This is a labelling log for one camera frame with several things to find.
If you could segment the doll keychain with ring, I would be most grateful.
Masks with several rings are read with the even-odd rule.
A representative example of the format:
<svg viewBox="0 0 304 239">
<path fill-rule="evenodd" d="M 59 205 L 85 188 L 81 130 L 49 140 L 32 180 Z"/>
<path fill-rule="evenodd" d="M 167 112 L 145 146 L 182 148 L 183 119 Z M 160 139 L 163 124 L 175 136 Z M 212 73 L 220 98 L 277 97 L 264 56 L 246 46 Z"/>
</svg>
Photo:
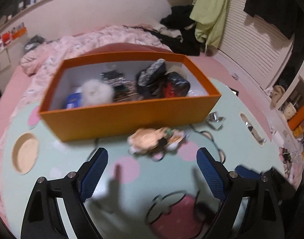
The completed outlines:
<svg viewBox="0 0 304 239">
<path fill-rule="evenodd" d="M 139 128 L 127 138 L 131 155 L 147 155 L 153 161 L 161 161 L 167 153 L 176 152 L 188 137 L 185 131 L 162 127 Z"/>
</svg>

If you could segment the blue metal tin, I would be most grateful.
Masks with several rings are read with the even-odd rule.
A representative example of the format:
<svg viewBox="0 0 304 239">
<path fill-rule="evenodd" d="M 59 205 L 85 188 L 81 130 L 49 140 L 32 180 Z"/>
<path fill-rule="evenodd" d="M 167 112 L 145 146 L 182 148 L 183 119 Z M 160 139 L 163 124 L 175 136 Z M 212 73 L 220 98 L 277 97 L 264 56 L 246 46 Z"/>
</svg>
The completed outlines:
<svg viewBox="0 0 304 239">
<path fill-rule="evenodd" d="M 74 109 L 82 106 L 81 92 L 68 95 L 65 100 L 65 109 Z"/>
</svg>

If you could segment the black lace scrunchie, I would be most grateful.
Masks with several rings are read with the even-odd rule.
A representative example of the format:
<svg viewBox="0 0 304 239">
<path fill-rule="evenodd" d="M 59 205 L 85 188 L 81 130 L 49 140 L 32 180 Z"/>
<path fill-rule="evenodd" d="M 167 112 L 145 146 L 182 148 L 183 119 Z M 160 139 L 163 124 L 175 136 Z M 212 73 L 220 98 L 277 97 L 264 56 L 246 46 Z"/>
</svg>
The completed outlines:
<svg viewBox="0 0 304 239">
<path fill-rule="evenodd" d="M 166 79 L 166 61 L 158 59 L 136 75 L 136 91 L 143 99 L 161 96 L 161 87 Z"/>
</svg>

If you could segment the white fur pompom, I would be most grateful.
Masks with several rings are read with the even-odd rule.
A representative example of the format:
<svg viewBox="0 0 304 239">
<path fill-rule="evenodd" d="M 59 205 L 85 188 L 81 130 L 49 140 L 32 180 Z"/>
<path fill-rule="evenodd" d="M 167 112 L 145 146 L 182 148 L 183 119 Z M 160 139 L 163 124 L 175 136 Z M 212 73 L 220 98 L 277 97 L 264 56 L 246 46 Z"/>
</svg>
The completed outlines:
<svg viewBox="0 0 304 239">
<path fill-rule="evenodd" d="M 81 90 L 83 106 L 111 104 L 114 101 L 115 91 L 113 87 L 98 79 L 86 81 L 81 86 Z"/>
</svg>

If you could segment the black hair claw clip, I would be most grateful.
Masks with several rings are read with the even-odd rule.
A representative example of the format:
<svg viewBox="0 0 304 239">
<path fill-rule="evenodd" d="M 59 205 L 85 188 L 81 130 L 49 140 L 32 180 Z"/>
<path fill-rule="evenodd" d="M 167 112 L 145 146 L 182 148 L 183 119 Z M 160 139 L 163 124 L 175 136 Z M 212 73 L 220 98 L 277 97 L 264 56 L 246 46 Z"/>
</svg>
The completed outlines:
<svg viewBox="0 0 304 239">
<path fill-rule="evenodd" d="M 116 70 L 102 72 L 100 74 L 104 83 L 110 85 L 114 92 L 114 102 L 136 101 L 137 92 L 135 82 L 126 80 L 124 74 Z"/>
</svg>

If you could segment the orange cardboard box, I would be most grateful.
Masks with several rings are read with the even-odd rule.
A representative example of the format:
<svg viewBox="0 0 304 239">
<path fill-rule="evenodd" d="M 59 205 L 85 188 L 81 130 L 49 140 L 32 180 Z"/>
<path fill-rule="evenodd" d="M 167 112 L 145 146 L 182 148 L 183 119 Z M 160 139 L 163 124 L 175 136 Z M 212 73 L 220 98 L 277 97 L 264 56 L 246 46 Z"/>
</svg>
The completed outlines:
<svg viewBox="0 0 304 239">
<path fill-rule="evenodd" d="M 74 86 L 114 66 L 132 79 L 158 59 L 186 70 L 196 96 L 124 101 L 64 109 Z M 186 56 L 162 52 L 108 52 L 64 60 L 55 73 L 39 108 L 40 117 L 61 141 L 132 134 L 141 127 L 176 127 L 205 120 L 221 97 L 220 92 Z"/>
</svg>

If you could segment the clear crinkled plastic wrap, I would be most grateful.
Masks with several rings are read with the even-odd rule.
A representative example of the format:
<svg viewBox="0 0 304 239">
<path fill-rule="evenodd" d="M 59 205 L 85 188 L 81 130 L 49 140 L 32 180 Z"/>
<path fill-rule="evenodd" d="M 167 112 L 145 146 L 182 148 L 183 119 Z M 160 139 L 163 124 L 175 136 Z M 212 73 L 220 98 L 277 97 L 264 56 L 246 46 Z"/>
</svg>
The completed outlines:
<svg viewBox="0 0 304 239">
<path fill-rule="evenodd" d="M 212 112 L 209 113 L 205 120 L 212 129 L 219 130 L 222 128 L 225 119 L 225 117 L 220 117 L 217 112 Z"/>
</svg>

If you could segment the orange bottle on shelf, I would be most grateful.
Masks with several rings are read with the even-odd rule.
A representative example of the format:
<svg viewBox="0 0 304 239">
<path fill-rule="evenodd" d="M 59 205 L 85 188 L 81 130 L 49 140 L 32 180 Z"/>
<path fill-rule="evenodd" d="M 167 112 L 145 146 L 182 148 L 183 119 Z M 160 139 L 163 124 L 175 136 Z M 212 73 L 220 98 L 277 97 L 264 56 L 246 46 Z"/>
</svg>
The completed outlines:
<svg viewBox="0 0 304 239">
<path fill-rule="evenodd" d="M 304 105 L 298 109 L 296 114 L 288 121 L 291 131 L 294 131 L 304 120 Z"/>
</svg>

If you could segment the tablet on bed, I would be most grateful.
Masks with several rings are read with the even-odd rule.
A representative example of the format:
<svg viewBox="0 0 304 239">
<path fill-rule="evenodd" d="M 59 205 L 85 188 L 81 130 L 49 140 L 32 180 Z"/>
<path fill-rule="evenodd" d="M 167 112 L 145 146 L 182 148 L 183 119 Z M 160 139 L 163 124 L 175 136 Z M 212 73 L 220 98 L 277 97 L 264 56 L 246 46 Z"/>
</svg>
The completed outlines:
<svg viewBox="0 0 304 239">
<path fill-rule="evenodd" d="M 239 91 L 229 88 L 237 97 L 239 96 Z"/>
</svg>

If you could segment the pink floral duvet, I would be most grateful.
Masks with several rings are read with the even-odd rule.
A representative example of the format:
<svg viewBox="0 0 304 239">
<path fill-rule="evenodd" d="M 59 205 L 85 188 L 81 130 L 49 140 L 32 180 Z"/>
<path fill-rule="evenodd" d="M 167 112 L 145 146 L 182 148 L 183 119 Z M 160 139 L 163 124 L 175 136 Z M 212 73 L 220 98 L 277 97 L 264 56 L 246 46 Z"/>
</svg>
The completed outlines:
<svg viewBox="0 0 304 239">
<path fill-rule="evenodd" d="M 78 36 L 65 36 L 58 41 L 41 45 L 22 58 L 0 99 L 0 136 L 8 127 L 16 110 L 42 99 L 63 60 L 115 43 L 170 50 L 151 33 L 123 25 L 106 26 Z"/>
</svg>

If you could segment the green hanging garment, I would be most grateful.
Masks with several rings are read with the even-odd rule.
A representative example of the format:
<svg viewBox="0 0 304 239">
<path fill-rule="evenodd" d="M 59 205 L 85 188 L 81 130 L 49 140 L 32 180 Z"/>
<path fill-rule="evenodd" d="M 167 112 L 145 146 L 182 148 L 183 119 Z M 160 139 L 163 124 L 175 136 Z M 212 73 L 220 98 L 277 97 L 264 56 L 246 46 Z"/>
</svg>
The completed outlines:
<svg viewBox="0 0 304 239">
<path fill-rule="evenodd" d="M 195 38 L 206 47 L 218 48 L 230 0 L 195 0 L 190 19 L 196 23 Z"/>
</svg>

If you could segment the white bedside drawer cabinet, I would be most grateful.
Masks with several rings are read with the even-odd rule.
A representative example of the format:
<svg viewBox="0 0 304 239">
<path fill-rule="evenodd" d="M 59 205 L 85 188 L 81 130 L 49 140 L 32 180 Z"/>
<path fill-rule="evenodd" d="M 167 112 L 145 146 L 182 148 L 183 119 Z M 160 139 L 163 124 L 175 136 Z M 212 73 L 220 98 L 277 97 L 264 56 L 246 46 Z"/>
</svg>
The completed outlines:
<svg viewBox="0 0 304 239">
<path fill-rule="evenodd" d="M 0 78 L 10 78 L 13 75 L 24 55 L 24 46 L 27 42 L 28 35 L 25 33 L 0 51 Z"/>
</svg>

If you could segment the black clothes pile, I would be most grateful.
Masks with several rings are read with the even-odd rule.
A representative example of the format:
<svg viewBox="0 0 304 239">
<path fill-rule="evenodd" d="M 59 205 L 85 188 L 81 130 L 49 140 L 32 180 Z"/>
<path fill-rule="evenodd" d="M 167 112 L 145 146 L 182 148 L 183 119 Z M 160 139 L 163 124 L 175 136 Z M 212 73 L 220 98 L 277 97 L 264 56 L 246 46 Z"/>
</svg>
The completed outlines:
<svg viewBox="0 0 304 239">
<path fill-rule="evenodd" d="M 172 7 L 171 14 L 152 26 L 140 28 L 157 37 L 174 53 L 186 56 L 199 56 L 201 43 L 195 37 L 196 22 L 190 18 L 192 5 Z"/>
</svg>

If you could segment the black hanging garment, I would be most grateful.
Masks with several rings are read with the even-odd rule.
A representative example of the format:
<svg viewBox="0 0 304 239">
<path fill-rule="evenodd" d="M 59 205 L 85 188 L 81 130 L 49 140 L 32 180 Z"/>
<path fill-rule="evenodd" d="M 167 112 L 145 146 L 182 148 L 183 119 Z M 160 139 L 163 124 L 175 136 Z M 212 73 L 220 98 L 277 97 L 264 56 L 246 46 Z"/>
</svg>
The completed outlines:
<svg viewBox="0 0 304 239">
<path fill-rule="evenodd" d="M 304 13 L 295 0 L 246 0 L 243 10 L 274 25 L 288 39 L 304 40 Z"/>
</svg>

